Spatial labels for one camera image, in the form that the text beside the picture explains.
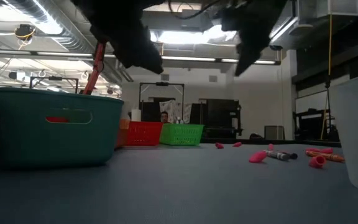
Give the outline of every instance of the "ceiling light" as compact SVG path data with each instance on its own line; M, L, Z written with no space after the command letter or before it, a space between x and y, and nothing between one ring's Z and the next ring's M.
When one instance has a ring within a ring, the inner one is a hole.
M254 64L259 65L274 65L276 64L275 61L268 61L268 60L257 60Z
M46 83L44 81L41 81L40 83L43 84L43 85L46 85L46 86L50 86L48 83Z
M225 62L225 63L237 63L238 59L222 59L222 62Z
M165 60L185 60L199 62L214 62L215 58L198 58L198 57L177 57L177 56L161 56Z
M236 31L222 31L222 25L215 25L209 30L206 30L203 35L205 35L208 40L222 37L226 37L225 40L231 40L234 38L236 33Z
M225 40L231 40L236 35L236 31L222 31L222 25L215 25L205 32L180 32L164 31L158 38L155 32L150 32L152 41L163 42L166 44L207 44L209 40L225 37Z
M200 10L201 4L198 3L182 3L182 2L173 2L171 3L171 7L175 12L182 12L182 10ZM155 11L155 12L170 12L168 3L159 4L156 6L150 6L144 11Z
M92 57L92 54L67 53L67 52L37 52L38 55L64 56L64 57Z
M0 54L31 55L31 52L25 50L0 50Z
M159 42L166 44L205 44L208 38L200 32L179 32L164 31L162 32Z
M292 27L294 23L298 21L297 17L294 17L280 32L278 32L274 37L271 39L270 43L275 42L278 38L280 38L289 28Z
M150 31L150 40L152 42L157 42L158 41L157 35L155 34L154 31Z
M47 90L60 91L60 89L56 87L48 87Z

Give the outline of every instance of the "fluorescent light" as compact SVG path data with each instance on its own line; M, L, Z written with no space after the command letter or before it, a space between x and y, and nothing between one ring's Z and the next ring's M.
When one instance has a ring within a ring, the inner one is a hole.
M297 21L298 21L298 18L294 17L280 32L278 32L276 35L274 35L274 37L271 39L270 43L275 42L278 38L280 38Z
M238 59L222 59L222 62L226 63L237 63Z
M280 30L285 26L285 24L288 23L288 21L291 20L291 17L288 17L284 20L284 22L281 23L281 25L276 28L275 30L272 30L271 33L268 35L269 38L274 37L278 32L280 32Z
M222 25L215 25L203 33L164 31L159 38L155 36L154 32L150 32L150 38L152 41L156 40L165 44L207 44L209 40L223 37L225 37L225 40L231 40L236 33L236 31L224 32L222 31Z
M257 60L254 64L259 65L274 65L276 64L275 61L268 61L268 60Z
M40 83L43 84L43 85L46 85L46 86L50 86L48 83L46 83L44 81L41 81Z
M26 50L0 50L0 54L31 55L31 53Z
M104 57L105 58L116 58L116 56L113 54L105 54Z
M92 57L92 54L66 53L66 52L37 52L38 55L64 56L64 57Z
M198 58L198 57L177 57L177 56L161 56L165 60L185 60L199 62L214 62L215 58Z
M60 89L56 87L48 87L47 90L60 91Z
M215 25L209 30L206 30L203 35L206 36L208 40L226 37L225 41L227 41L233 39L236 33L236 31L222 31L222 25Z

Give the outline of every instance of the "orange marker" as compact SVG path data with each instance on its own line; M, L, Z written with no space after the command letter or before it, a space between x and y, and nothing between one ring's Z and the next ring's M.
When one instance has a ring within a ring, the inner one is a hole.
M324 158L326 158L326 160L329 161L334 161L334 162L344 162L345 158L343 158L342 156L339 155L334 155L334 154L325 154L325 153L319 153L319 152L313 152L313 151L306 151L305 152L306 155L308 156L323 156Z

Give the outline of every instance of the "bin handle cutout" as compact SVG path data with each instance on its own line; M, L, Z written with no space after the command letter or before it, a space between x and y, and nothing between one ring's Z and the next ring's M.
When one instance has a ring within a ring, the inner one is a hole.
M86 110L50 109L46 114L45 120L52 124L89 124L93 119Z

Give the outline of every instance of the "yellow cord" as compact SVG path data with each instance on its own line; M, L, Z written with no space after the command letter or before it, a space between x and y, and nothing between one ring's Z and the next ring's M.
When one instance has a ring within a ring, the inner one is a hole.
M33 35L33 34L34 34L34 32L35 32L35 28L34 28L34 30L33 30L30 34L27 34L27 35L24 35L24 36L19 36L19 35L16 35L16 37L18 37L18 38L26 38L26 37L30 37L31 35Z
M333 49L333 15L330 14L329 15L329 47L328 47L328 76L331 75L331 60L332 60L332 56L331 56L331 52ZM324 114L323 114L323 125L321 128L321 135L320 135L320 140L323 140L323 133L324 133L324 128L325 128L325 124L326 124L326 112L327 112L327 102L328 102L328 89L327 89L327 98L326 98L326 104L324 107Z

